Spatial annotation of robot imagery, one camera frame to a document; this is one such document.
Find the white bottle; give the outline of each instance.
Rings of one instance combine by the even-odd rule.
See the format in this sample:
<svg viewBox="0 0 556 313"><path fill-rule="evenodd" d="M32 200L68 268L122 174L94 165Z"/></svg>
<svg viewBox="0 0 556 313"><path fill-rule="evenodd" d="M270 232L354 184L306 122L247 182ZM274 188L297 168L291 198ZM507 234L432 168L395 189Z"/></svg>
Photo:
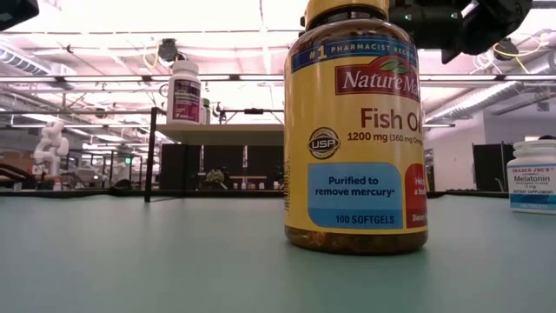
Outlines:
<svg viewBox="0 0 556 313"><path fill-rule="evenodd" d="M507 164L510 207L515 212L556 214L556 140L516 143Z"/></svg>
<svg viewBox="0 0 556 313"><path fill-rule="evenodd" d="M201 117L201 81L199 66L180 60L172 66L174 75L168 84L168 123L199 124Z"/></svg>

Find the supplement bottle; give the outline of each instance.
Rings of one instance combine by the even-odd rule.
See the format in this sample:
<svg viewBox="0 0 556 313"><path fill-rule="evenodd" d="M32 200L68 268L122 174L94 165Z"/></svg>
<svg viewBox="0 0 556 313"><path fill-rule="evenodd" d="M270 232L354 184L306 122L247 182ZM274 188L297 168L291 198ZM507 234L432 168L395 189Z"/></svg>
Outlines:
<svg viewBox="0 0 556 313"><path fill-rule="evenodd" d="M387 0L310 0L285 65L286 236L385 255L427 240L418 60Z"/></svg>
<svg viewBox="0 0 556 313"><path fill-rule="evenodd" d="M556 140L513 145L507 164L510 207L515 212L556 214Z"/></svg>
<svg viewBox="0 0 556 313"><path fill-rule="evenodd" d="M168 123L198 124L201 117L199 66L186 60L174 62L168 84Z"/></svg>

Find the blue label panel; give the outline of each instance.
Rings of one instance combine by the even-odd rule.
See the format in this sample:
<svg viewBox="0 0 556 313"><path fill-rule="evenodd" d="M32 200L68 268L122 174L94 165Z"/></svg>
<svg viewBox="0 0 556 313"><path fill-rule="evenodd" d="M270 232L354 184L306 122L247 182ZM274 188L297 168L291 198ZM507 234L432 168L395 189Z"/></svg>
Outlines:
<svg viewBox="0 0 556 313"><path fill-rule="evenodd" d="M313 223L343 229L403 228L400 172L389 163L308 166L308 211Z"/></svg>
<svg viewBox="0 0 556 313"><path fill-rule="evenodd" d="M556 210L555 195L510 195L510 206L512 209L530 210Z"/></svg>
<svg viewBox="0 0 556 313"><path fill-rule="evenodd" d="M345 37L320 42L292 57L292 73L309 65L341 57L398 56L417 66L415 49L400 40L379 36Z"/></svg>

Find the white wall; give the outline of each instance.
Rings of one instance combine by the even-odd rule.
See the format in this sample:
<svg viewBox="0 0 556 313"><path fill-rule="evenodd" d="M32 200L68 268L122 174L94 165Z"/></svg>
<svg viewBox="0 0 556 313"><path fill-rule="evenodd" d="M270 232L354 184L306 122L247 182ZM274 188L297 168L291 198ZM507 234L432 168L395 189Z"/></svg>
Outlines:
<svg viewBox="0 0 556 313"><path fill-rule="evenodd" d="M472 146L485 142L482 113L456 121L455 128L428 131L425 149L433 150L436 191L474 189Z"/></svg>
<svg viewBox="0 0 556 313"><path fill-rule="evenodd" d="M507 118L493 117L485 114L486 143L517 143L525 136L556 136L556 119L554 118Z"/></svg>

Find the table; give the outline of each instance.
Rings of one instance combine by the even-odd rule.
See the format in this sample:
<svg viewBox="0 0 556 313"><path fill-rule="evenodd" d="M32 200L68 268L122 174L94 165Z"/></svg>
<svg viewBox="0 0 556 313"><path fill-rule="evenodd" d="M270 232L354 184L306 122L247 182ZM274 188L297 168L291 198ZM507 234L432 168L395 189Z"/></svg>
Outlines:
<svg viewBox="0 0 556 313"><path fill-rule="evenodd" d="M0 197L0 312L548 312L556 216L429 201L405 256L286 243L281 199Z"/></svg>

